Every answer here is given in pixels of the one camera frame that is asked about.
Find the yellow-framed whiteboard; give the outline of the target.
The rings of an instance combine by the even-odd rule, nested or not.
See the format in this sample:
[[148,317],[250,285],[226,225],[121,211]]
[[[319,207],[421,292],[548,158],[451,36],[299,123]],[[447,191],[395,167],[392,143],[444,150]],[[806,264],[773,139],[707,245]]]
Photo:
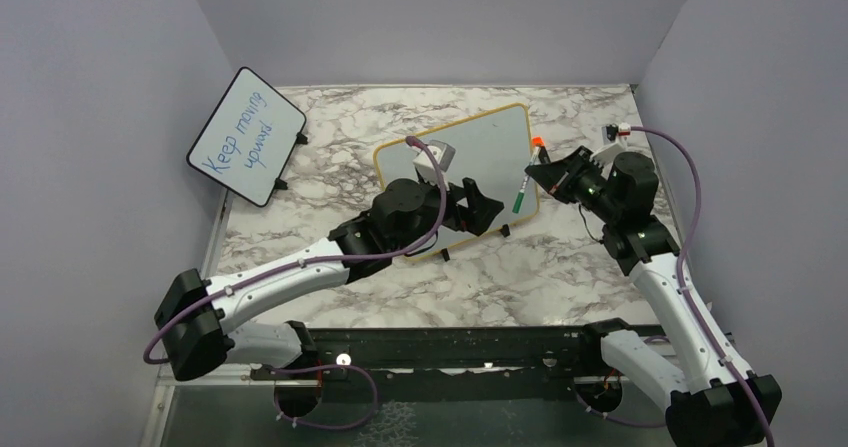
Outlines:
[[[373,152],[381,187],[399,178],[416,180],[413,160],[418,150],[408,146],[401,134],[398,140],[378,146]],[[484,236],[497,235],[509,238],[516,226],[532,219],[539,210],[539,195],[535,183],[530,180],[519,214],[511,209],[525,175],[524,169],[531,162],[533,153],[531,126],[527,107],[520,103],[490,110],[445,126],[432,128],[418,134],[426,144],[431,141],[445,142],[456,149],[456,155],[445,179],[462,186],[462,179],[473,179],[487,197],[502,201],[504,210],[494,220],[490,230],[482,236],[467,232],[456,232],[440,227],[438,238],[429,240],[413,251],[412,261],[431,256],[449,254]]]

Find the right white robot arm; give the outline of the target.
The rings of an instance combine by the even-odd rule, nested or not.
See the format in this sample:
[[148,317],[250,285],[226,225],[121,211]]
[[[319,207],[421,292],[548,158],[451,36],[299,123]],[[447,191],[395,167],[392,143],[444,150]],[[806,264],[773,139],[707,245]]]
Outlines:
[[607,321],[588,329],[579,365],[623,373],[662,411],[678,446],[772,445],[782,391],[738,355],[700,298],[683,250],[653,213],[659,178],[652,159],[621,152],[605,173],[580,147],[525,172],[556,200],[602,221],[604,248],[652,308],[677,358],[671,363],[622,322]]

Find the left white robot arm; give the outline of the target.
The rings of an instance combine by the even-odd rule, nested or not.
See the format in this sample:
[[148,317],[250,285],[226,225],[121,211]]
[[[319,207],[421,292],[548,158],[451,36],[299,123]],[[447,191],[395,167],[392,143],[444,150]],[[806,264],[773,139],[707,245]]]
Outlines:
[[408,178],[389,183],[369,209],[325,239],[246,273],[204,279],[196,269],[178,274],[158,309],[158,329],[143,359],[161,344],[162,363],[179,381],[203,377],[226,363],[278,366],[290,377],[313,368],[305,327],[293,321],[263,329],[256,316],[313,292],[357,282],[422,248],[445,227],[480,236],[503,211],[471,178],[433,185]]

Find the green-capped whiteboard marker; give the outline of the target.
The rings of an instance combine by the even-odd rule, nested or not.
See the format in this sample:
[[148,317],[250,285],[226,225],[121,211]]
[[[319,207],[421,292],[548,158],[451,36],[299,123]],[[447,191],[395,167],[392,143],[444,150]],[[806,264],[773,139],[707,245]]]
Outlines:
[[525,198],[525,195],[526,195],[526,190],[527,190],[528,184],[530,183],[530,180],[531,180],[530,175],[525,174],[523,179],[522,179],[521,185],[518,189],[518,192],[516,194],[516,197],[514,199],[513,205],[512,205],[511,211],[514,214],[519,214],[520,211],[521,211],[521,207],[522,207],[522,204],[523,204],[523,201],[524,201],[524,198]]

